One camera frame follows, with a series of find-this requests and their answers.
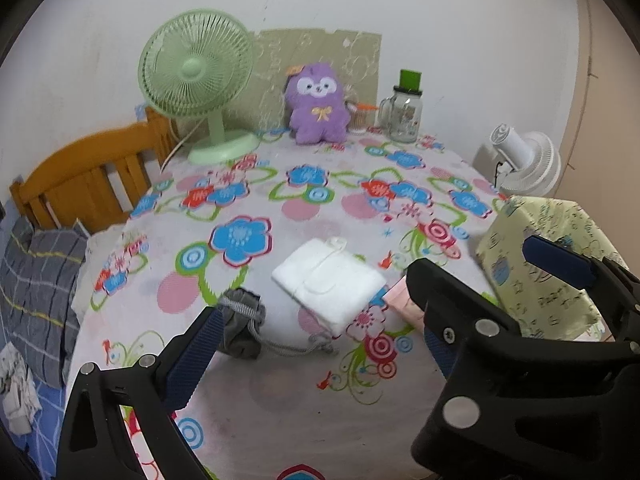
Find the white floor fan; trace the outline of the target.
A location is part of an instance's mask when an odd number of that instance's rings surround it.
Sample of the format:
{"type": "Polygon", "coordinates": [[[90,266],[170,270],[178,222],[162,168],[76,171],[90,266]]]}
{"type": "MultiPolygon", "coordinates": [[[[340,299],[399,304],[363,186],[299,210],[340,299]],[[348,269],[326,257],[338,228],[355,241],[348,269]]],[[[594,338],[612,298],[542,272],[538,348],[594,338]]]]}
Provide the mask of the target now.
{"type": "Polygon", "coordinates": [[[549,196],[562,169],[560,153],[546,134],[518,133],[507,124],[491,131],[472,166],[506,196],[549,196]]]}

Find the olive cartoon wall board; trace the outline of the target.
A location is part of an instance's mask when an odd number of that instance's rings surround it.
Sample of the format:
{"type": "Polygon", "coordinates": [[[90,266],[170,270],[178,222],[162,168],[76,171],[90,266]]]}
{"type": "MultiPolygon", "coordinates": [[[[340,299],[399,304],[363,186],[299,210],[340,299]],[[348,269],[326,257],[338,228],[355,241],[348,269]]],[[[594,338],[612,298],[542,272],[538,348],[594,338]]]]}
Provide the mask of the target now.
{"type": "Polygon", "coordinates": [[[254,35],[254,70],[235,101],[239,118],[253,130],[286,124],[284,90],[288,70],[325,62],[349,101],[371,104],[378,96],[382,37],[372,32],[320,28],[266,29],[254,35]]]}

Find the floral tablecloth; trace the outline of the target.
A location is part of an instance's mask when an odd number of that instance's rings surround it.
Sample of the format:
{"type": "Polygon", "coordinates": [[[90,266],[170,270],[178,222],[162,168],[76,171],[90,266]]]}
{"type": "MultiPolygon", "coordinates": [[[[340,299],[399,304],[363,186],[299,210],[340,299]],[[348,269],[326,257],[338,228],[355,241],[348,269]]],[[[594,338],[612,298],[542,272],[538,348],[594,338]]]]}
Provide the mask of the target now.
{"type": "MultiPolygon", "coordinates": [[[[489,296],[474,245],[501,205],[429,136],[303,146],[266,133],[221,166],[177,159],[93,275],[73,363],[124,367],[161,352],[235,287],[264,303],[262,336],[306,348],[320,325],[272,274],[314,238],[339,240],[387,285],[429,258],[489,296]]],[[[331,352],[216,354],[176,424],[217,479],[420,479],[410,446],[443,383],[422,334],[376,292],[331,352]]]]}

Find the grey drawstring pouch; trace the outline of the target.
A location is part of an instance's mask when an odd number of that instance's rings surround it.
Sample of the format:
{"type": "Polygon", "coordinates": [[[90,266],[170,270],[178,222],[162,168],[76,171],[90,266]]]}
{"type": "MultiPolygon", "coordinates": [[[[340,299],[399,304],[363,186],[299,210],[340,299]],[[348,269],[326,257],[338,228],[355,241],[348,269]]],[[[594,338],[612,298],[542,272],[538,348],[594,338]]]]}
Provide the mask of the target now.
{"type": "Polygon", "coordinates": [[[266,308],[258,295],[242,287],[227,289],[219,297],[216,309],[224,321],[218,350],[232,358],[256,360],[264,349],[290,358],[317,352],[334,353],[332,338],[326,330],[312,334],[306,347],[280,344],[262,336],[260,330],[265,324],[266,308]]]}

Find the green desk fan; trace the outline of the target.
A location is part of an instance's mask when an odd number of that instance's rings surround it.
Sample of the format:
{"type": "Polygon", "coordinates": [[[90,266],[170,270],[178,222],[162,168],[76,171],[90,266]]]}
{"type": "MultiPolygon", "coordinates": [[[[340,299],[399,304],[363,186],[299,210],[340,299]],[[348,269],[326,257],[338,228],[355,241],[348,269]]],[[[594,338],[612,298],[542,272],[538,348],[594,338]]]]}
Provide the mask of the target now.
{"type": "Polygon", "coordinates": [[[206,121],[207,136],[192,145],[188,161],[207,166],[258,147],[255,133],[228,129],[222,118],[252,70],[252,40],[241,22],[217,10],[190,10],[152,33],[140,54],[138,84],[145,102],[160,114],[206,121]]]}

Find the yellow cartoon fabric basket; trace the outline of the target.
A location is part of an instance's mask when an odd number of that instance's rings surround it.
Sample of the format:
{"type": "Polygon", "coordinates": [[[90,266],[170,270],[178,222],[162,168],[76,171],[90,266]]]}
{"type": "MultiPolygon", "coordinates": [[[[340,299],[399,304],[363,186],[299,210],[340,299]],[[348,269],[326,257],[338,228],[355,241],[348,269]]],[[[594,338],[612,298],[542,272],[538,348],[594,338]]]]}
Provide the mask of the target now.
{"type": "Polygon", "coordinates": [[[585,292],[589,266],[582,258],[627,263],[578,203],[509,198],[476,255],[500,306],[523,336],[591,342],[610,336],[585,292]]]}

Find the grey plaid pillow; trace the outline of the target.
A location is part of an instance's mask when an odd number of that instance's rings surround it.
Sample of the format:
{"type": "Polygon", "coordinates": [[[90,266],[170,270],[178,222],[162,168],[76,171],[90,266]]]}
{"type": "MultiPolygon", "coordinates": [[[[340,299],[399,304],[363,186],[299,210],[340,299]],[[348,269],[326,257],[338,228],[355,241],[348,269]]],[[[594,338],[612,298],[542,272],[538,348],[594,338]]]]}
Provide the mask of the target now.
{"type": "Polygon", "coordinates": [[[35,378],[65,387],[79,333],[72,309],[85,262],[82,226],[38,230],[17,219],[1,257],[1,324],[35,378]]]}

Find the purple plush toy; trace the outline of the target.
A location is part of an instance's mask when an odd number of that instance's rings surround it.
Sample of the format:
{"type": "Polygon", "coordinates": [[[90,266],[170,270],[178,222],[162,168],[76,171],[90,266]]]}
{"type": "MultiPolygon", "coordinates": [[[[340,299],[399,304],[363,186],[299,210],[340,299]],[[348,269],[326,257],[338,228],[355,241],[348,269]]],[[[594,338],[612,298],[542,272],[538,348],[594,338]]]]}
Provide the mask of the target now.
{"type": "Polygon", "coordinates": [[[288,128],[299,145],[344,143],[349,110],[344,89],[329,63],[311,63],[288,70],[285,104],[288,128]]]}

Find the beige door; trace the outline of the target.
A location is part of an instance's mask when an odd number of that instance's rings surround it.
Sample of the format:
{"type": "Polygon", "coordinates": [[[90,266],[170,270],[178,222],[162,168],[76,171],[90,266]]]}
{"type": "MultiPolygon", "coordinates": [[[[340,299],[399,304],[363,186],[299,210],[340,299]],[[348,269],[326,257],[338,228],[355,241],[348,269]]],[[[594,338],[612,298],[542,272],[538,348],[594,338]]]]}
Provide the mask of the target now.
{"type": "Polygon", "coordinates": [[[590,214],[639,272],[639,53],[603,0],[577,0],[578,67],[554,196],[590,214]]]}

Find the glass mug jar green lid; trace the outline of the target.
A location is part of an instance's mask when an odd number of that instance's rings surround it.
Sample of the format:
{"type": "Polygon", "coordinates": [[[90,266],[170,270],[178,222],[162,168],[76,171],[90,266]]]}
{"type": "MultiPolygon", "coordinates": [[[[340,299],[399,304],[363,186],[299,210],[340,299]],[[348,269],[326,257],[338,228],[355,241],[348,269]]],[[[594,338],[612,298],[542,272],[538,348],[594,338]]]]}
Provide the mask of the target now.
{"type": "Polygon", "coordinates": [[[378,126],[398,143],[416,142],[422,118],[421,74],[401,70],[393,94],[378,107],[378,126]]]}

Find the white towel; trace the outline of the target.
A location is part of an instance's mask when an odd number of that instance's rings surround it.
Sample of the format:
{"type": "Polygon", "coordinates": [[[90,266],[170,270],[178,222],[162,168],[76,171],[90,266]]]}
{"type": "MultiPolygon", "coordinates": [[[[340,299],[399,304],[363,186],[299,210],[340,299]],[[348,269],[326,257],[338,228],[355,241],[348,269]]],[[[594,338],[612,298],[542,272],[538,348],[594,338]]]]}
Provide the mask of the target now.
{"type": "Polygon", "coordinates": [[[313,238],[272,272],[283,290],[338,337],[384,287],[384,276],[346,249],[346,240],[313,238]]]}

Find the crumpled white cloth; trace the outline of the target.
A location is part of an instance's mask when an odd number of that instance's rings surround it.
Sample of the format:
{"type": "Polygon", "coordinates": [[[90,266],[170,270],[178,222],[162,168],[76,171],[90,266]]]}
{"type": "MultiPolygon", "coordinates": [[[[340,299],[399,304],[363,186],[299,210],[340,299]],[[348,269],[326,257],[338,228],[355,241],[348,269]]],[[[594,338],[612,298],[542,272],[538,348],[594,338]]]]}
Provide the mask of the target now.
{"type": "Polygon", "coordinates": [[[32,371],[12,342],[1,350],[0,367],[1,404],[9,430],[17,436],[30,434],[41,404],[32,371]]]}

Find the pink cartoon cloth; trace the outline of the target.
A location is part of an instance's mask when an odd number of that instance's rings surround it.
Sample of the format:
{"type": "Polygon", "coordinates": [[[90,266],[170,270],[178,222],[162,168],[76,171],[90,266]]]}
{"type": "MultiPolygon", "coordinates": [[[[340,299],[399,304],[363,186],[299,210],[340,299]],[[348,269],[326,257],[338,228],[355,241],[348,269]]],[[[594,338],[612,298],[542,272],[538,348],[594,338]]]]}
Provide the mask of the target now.
{"type": "Polygon", "coordinates": [[[419,332],[424,332],[424,311],[411,299],[403,276],[385,293],[383,301],[419,332]]]}

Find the cotton swab jar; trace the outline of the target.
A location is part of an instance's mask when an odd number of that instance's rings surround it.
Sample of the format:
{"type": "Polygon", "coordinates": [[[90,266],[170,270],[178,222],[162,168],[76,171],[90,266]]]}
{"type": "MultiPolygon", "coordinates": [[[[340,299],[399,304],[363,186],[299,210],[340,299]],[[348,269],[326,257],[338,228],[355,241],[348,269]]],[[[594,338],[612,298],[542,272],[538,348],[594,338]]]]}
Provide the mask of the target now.
{"type": "Polygon", "coordinates": [[[375,126],[378,117],[377,105],[354,100],[346,100],[345,105],[350,115],[347,125],[349,133],[363,134],[375,126]]]}

